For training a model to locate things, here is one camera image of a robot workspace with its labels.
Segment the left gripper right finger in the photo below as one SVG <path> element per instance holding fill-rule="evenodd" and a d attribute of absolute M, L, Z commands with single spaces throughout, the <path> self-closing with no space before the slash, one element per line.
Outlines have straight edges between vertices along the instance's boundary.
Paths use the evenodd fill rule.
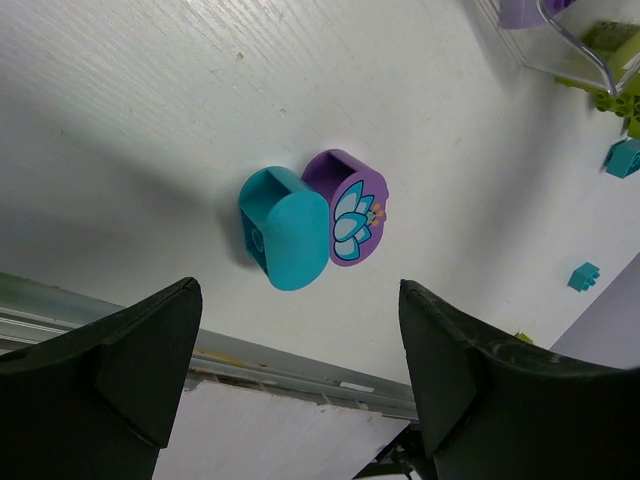
<path fill-rule="evenodd" d="M 524 342 L 405 280 L 399 324 L 441 479 L 635 479 L 639 372 Z"/>

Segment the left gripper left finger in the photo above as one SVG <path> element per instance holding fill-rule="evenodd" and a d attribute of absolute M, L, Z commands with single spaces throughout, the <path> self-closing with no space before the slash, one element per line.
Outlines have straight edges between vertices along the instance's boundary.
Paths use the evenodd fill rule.
<path fill-rule="evenodd" d="M 2 355 L 2 478 L 151 478 L 169 443 L 201 315 L 201 287 L 184 278 Z"/>

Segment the purple flower lego brick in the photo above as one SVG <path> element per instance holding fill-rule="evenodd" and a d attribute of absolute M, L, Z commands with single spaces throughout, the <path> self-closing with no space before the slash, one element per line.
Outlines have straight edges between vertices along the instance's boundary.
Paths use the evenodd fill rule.
<path fill-rule="evenodd" d="M 378 247 L 387 219 L 384 177 L 346 151 L 330 149 L 309 162 L 302 180 L 329 204 L 333 263 L 351 267 L 367 259 Z"/>

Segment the teal rounded lego brick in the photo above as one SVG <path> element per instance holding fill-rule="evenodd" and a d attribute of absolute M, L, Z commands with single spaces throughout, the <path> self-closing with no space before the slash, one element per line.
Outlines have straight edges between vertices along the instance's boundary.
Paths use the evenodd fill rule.
<path fill-rule="evenodd" d="M 243 185 L 239 211 L 246 249 L 271 285 L 295 291 L 329 261 L 329 205 L 291 170 L 267 167 Z"/>

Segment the teal square lego brick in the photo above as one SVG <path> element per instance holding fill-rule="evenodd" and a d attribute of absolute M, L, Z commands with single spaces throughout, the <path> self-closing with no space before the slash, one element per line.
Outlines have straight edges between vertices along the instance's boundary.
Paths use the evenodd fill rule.
<path fill-rule="evenodd" d="M 604 171 L 616 178 L 627 178 L 639 170 L 639 151 L 637 139 L 629 138 L 613 144 L 605 159 Z"/>

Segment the purple square lego brick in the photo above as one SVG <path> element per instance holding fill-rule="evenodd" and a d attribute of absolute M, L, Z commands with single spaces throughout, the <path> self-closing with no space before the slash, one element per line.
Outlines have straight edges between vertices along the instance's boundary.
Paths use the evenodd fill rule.
<path fill-rule="evenodd" d="M 544 4 L 551 15 L 556 15 L 575 0 L 545 0 Z M 538 26 L 544 22 L 536 0 L 500 0 L 499 25 L 508 30 L 526 29 Z"/>

